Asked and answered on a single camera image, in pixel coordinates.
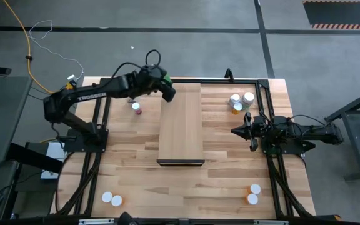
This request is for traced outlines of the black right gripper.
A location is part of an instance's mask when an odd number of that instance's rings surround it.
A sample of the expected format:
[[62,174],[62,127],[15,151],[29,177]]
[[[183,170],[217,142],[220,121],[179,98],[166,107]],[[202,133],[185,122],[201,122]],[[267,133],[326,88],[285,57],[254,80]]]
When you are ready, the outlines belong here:
[[263,138],[264,144],[267,147],[274,147],[274,129],[276,125],[266,116],[254,116],[251,125],[251,113],[246,111],[244,115],[244,124],[231,129],[231,132],[247,141],[251,142],[250,151],[254,152],[258,148],[258,140],[256,138]]

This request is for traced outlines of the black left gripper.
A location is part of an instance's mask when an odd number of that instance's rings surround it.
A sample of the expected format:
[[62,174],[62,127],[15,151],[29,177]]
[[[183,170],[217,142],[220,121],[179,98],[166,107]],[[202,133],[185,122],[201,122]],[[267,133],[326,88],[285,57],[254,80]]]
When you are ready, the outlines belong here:
[[161,66],[143,66],[138,73],[138,84],[142,91],[155,91],[161,87],[162,98],[171,102],[176,94],[172,83],[162,82],[168,72]]

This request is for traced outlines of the large grey bottle white cap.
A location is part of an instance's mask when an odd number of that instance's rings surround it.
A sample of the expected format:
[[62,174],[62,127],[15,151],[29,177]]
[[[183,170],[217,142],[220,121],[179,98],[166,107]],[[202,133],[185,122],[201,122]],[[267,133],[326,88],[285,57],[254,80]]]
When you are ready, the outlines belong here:
[[241,96],[241,104],[242,104],[242,110],[247,111],[254,102],[254,94],[252,92],[245,92]]

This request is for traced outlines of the white box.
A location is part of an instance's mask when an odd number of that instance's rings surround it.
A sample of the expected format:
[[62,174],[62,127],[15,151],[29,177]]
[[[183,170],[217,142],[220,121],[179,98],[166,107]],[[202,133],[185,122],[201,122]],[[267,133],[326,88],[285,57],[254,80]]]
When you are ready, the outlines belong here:
[[[63,146],[64,144],[60,144],[59,142],[49,142],[46,155],[63,162],[68,155],[67,152],[64,151]],[[44,170],[40,178],[42,180],[57,179],[58,173]]]

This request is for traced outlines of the black mat hazard stripes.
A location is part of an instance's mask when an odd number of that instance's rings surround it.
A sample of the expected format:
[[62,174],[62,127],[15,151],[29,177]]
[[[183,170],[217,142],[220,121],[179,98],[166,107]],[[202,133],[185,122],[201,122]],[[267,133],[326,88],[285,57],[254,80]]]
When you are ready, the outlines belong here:
[[302,4],[313,29],[360,29],[360,1],[305,0]]

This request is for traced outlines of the wooden shelf black frame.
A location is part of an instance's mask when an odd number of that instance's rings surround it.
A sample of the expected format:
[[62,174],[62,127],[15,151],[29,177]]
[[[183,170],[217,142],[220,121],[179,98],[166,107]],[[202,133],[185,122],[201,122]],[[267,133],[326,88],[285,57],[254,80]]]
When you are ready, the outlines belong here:
[[161,101],[159,147],[160,166],[202,166],[203,125],[201,84],[174,83],[172,101]]

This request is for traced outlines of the black aluminium table frame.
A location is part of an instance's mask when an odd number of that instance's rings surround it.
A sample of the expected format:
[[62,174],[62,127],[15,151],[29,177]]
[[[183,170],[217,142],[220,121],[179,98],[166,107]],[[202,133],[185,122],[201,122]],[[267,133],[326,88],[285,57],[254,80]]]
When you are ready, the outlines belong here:
[[[107,128],[109,139],[101,156],[94,195],[85,192],[80,205],[92,202],[95,218],[117,217],[128,212],[136,218],[273,219],[273,192],[266,156],[251,152],[249,143],[231,133],[243,123],[242,114],[229,108],[232,94],[261,91],[271,103],[255,101],[251,113],[260,109],[291,116],[293,111],[286,82],[270,79],[270,89],[257,81],[229,82],[223,78],[201,79],[202,136],[205,163],[202,166],[166,167],[157,163],[161,96],[139,98],[137,115],[125,99],[111,102]],[[258,203],[246,202],[248,186],[259,184]],[[109,191],[122,196],[114,207],[101,197]]]

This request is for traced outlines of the silver bracket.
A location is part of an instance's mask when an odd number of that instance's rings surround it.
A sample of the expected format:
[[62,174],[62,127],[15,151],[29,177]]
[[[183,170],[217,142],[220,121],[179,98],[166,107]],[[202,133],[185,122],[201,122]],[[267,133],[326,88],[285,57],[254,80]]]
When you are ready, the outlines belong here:
[[80,219],[78,225],[112,225],[115,224],[113,218],[102,218],[102,219]]
[[254,225],[289,225],[288,221],[279,220],[254,220]]

